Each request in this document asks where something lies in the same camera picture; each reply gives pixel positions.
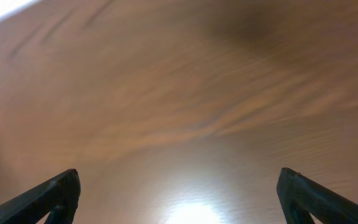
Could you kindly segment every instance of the wood grain surface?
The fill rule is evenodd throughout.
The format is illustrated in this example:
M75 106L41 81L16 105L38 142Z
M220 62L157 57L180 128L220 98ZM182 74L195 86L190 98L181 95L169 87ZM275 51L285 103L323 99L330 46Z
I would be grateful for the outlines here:
M0 203L77 168L76 223L206 193L227 223L283 223L282 166L358 203L358 1L44 0L0 23Z

